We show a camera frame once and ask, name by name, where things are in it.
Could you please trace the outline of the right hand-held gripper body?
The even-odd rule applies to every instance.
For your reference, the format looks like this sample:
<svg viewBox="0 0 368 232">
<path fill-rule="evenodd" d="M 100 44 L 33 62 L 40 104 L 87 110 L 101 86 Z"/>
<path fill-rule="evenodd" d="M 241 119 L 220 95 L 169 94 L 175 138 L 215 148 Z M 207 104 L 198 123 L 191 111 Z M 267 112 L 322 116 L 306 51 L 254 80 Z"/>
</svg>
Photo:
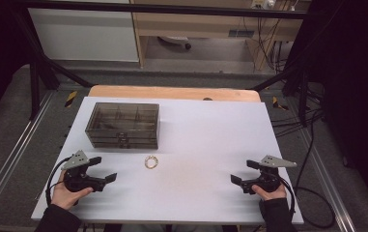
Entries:
<svg viewBox="0 0 368 232">
<path fill-rule="evenodd" d="M 266 155 L 260 161 L 259 170 L 260 176 L 254 180 L 241 180 L 241 188 L 244 193 L 255 194 L 252 190 L 253 185 L 257 185 L 267 192 L 275 191 L 281 183 L 279 175 L 279 167 L 297 167 L 297 164 L 293 161 L 280 159 L 274 156 Z"/>
</svg>

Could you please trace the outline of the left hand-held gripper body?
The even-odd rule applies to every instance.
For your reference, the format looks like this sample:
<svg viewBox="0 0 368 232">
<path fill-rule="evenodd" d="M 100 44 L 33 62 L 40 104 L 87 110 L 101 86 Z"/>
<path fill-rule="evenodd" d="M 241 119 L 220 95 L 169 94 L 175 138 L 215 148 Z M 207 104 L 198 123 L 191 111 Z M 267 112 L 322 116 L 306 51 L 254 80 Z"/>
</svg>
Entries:
<svg viewBox="0 0 368 232">
<path fill-rule="evenodd" d="M 72 154 L 70 159 L 64 164 L 65 171 L 64 184 L 72 192 L 77 192 L 85 188 L 92 188 L 93 191 L 103 191 L 106 183 L 105 179 L 91 177 L 87 174 L 90 167 L 89 158 L 82 150 Z"/>
</svg>

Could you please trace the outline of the smoky transparent drawer box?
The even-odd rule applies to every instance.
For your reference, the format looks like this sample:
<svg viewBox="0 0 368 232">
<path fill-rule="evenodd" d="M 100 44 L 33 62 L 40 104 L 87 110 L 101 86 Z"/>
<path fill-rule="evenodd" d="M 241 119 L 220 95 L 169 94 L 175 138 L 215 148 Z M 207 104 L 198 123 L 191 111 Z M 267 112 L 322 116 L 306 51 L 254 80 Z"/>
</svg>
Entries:
<svg viewBox="0 0 368 232">
<path fill-rule="evenodd" d="M 97 102 L 85 132 L 92 144 L 158 145 L 159 123 L 157 103 Z"/>
</svg>

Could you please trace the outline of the person's right hand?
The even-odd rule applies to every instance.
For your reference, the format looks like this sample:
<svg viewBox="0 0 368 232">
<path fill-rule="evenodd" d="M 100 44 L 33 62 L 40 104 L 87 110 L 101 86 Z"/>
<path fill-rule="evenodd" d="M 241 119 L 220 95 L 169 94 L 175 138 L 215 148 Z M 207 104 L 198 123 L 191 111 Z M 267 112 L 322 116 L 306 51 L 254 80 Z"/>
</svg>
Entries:
<svg viewBox="0 0 368 232">
<path fill-rule="evenodd" d="M 263 188 L 253 185 L 252 190 L 258 194 L 264 201 L 269 201 L 272 199 L 278 199 L 278 198 L 286 198 L 287 192 L 285 190 L 285 187 L 283 185 L 280 185 L 275 191 L 273 192 L 267 192 Z"/>
</svg>

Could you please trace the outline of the person's left hand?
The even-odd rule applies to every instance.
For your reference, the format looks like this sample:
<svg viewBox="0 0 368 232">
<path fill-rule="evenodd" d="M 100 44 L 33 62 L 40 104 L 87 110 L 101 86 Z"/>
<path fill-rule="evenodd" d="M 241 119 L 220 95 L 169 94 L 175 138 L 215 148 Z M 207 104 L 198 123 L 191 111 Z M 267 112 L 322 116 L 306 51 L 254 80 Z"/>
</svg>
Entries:
<svg viewBox="0 0 368 232">
<path fill-rule="evenodd" d="M 68 190 L 64 184 L 65 171 L 62 171 L 58 183 L 55 185 L 51 203 L 64 210 L 69 210 L 79 199 L 93 192 L 92 188 L 84 188 L 77 192 Z"/>
</svg>

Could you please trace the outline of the yellow black tape strip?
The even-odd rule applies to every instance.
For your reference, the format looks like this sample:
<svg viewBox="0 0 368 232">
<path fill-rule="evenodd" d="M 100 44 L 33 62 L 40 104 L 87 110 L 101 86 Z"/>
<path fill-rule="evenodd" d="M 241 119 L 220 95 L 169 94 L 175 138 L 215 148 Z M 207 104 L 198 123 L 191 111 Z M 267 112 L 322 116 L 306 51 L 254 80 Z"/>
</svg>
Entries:
<svg viewBox="0 0 368 232">
<path fill-rule="evenodd" d="M 69 94 L 69 96 L 68 96 L 68 98 L 65 102 L 65 107 L 71 107 L 71 104 L 72 104 L 73 100 L 75 99 L 76 95 L 77 95 L 77 91 L 72 91 Z"/>
<path fill-rule="evenodd" d="M 287 105 L 282 105 L 282 104 L 279 103 L 277 97 L 272 97 L 272 106 L 274 108 L 280 108 L 282 110 L 289 110 L 289 107 Z"/>
</svg>

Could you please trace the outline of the black metal stand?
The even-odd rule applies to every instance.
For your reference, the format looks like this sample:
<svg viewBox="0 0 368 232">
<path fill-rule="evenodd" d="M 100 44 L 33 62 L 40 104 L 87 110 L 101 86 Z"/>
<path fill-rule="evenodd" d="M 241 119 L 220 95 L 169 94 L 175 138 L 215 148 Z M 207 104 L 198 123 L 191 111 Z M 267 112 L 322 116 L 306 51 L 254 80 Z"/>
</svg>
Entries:
<svg viewBox="0 0 368 232">
<path fill-rule="evenodd" d="M 270 85 L 285 80 L 286 84 L 282 89 L 282 93 L 285 97 L 290 97 L 294 93 L 298 93 L 298 107 L 297 117 L 299 121 L 306 127 L 306 104 L 307 104 L 307 92 L 308 92 L 308 75 L 306 68 L 302 65 L 292 65 L 286 68 L 282 73 L 275 75 L 274 77 L 254 86 L 252 91 L 260 92 Z"/>
<path fill-rule="evenodd" d="M 31 114 L 30 119 L 36 118 L 41 111 L 40 81 L 48 90 L 57 90 L 60 82 L 56 76 L 56 72 L 63 74 L 70 80 L 82 87 L 91 88 L 94 86 L 76 74 L 68 71 L 55 61 L 47 57 L 42 49 L 41 42 L 38 38 L 37 31 L 33 26 L 31 17 L 24 8 L 13 7 L 11 9 L 14 22 L 18 28 L 18 34 L 22 36 L 21 46 L 26 56 L 29 58 L 30 65 L 30 86 L 31 86 Z"/>
</svg>

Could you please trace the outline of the wooden table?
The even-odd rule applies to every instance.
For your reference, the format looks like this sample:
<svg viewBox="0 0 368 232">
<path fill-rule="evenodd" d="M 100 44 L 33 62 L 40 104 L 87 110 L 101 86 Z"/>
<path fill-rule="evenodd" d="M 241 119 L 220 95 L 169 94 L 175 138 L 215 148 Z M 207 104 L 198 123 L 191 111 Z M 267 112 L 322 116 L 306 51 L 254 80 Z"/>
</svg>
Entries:
<svg viewBox="0 0 368 232">
<path fill-rule="evenodd" d="M 230 102 L 260 102 L 256 91 L 227 88 L 184 88 L 157 86 L 96 85 L 91 88 L 89 97 L 176 99 Z"/>
</svg>

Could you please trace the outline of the white cabinet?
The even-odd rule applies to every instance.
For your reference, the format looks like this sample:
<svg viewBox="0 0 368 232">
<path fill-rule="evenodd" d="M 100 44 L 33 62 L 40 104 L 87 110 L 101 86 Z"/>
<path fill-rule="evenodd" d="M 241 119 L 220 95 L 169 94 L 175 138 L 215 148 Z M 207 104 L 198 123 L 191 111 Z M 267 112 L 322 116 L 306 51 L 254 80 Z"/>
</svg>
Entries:
<svg viewBox="0 0 368 232">
<path fill-rule="evenodd" d="M 131 13 L 30 9 L 42 50 L 54 60 L 139 60 Z"/>
</svg>

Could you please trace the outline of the office chair base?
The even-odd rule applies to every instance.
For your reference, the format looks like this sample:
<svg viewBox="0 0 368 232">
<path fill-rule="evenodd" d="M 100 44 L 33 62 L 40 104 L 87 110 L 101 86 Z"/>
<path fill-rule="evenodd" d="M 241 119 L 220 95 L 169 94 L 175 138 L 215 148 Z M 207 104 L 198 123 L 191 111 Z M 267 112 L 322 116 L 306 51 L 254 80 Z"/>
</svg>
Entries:
<svg viewBox="0 0 368 232">
<path fill-rule="evenodd" d="M 183 45 L 186 50 L 191 49 L 191 44 L 187 37 L 160 37 L 160 39 L 170 44 Z"/>
</svg>

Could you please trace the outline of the light wooden desk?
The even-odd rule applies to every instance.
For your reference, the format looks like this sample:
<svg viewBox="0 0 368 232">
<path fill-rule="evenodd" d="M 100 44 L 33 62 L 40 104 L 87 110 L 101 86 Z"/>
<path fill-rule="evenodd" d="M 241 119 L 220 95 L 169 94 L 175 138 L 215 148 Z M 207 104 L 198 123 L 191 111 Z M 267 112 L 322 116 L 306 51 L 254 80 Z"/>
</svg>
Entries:
<svg viewBox="0 0 368 232">
<path fill-rule="evenodd" d="M 271 10 L 290 12 L 297 0 L 276 0 Z M 132 4 L 252 9 L 252 0 L 129 0 Z M 136 36 L 236 38 L 247 42 L 257 70 L 268 66 L 269 53 L 276 42 L 292 42 L 297 37 L 300 19 L 244 16 L 145 14 L 132 15 Z"/>
</svg>

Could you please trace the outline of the white power strip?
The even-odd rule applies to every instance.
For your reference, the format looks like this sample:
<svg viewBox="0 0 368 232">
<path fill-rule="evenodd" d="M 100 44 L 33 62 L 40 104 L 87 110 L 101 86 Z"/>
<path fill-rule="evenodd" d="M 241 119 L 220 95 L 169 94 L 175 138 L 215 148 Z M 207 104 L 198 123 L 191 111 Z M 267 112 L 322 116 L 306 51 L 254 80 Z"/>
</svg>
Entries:
<svg viewBox="0 0 368 232">
<path fill-rule="evenodd" d="M 276 0 L 252 0 L 252 9 L 270 10 L 274 7 Z"/>
</svg>

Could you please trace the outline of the aluminium floor rail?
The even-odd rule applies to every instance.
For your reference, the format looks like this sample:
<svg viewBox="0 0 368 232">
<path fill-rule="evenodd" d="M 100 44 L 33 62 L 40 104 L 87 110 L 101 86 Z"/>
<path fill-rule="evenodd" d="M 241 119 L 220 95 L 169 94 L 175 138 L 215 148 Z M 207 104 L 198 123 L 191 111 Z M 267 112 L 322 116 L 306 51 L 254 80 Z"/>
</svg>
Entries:
<svg viewBox="0 0 368 232">
<path fill-rule="evenodd" d="M 7 154 L 2 166 L 0 167 L 0 195 L 9 182 L 17 164 L 25 152 L 33 134 L 37 130 L 42 118 L 49 108 L 51 99 L 55 96 L 54 91 L 47 91 L 40 103 L 40 109 L 35 116 L 26 122 L 25 128 L 19 137 L 14 141 L 13 148 Z"/>
<path fill-rule="evenodd" d="M 303 128 L 300 130 L 300 136 L 308 149 L 308 158 L 311 159 L 311 163 L 326 196 L 327 202 L 330 204 L 335 214 L 336 223 L 339 226 L 340 231 L 355 232 L 352 218 L 348 213 L 340 193 L 334 185 L 331 175 L 326 170 L 325 163 L 322 161 L 320 153 L 314 144 L 314 132 L 308 128 Z"/>
</svg>

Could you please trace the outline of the black horizontal frame bar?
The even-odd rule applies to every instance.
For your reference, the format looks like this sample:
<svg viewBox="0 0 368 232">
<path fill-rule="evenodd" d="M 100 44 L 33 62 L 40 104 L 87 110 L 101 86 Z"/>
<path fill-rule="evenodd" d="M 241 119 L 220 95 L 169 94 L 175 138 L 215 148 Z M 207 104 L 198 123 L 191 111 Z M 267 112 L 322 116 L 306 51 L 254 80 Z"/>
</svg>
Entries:
<svg viewBox="0 0 368 232">
<path fill-rule="evenodd" d="M 308 17 L 308 14 L 305 12 L 244 10 L 233 8 L 226 9 L 217 7 L 75 2 L 75 1 L 53 1 L 53 0 L 17 0 L 16 3 L 26 8 L 51 9 L 51 10 L 170 14 L 170 15 L 219 15 L 219 16 L 244 16 L 244 17 L 281 18 L 281 19 L 305 19 L 306 17 Z"/>
</svg>

